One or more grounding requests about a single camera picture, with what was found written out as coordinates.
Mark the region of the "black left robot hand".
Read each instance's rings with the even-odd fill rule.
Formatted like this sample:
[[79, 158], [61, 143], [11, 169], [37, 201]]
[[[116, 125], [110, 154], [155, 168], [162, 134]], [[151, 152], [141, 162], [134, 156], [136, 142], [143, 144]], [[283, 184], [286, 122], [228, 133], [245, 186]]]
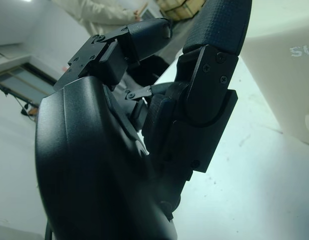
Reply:
[[246, 37], [249, 0], [208, 0], [173, 82], [116, 100], [127, 69], [165, 47], [153, 18], [95, 35], [38, 108], [35, 167], [58, 240], [175, 240], [173, 212], [194, 171], [205, 173], [238, 100], [229, 83]]

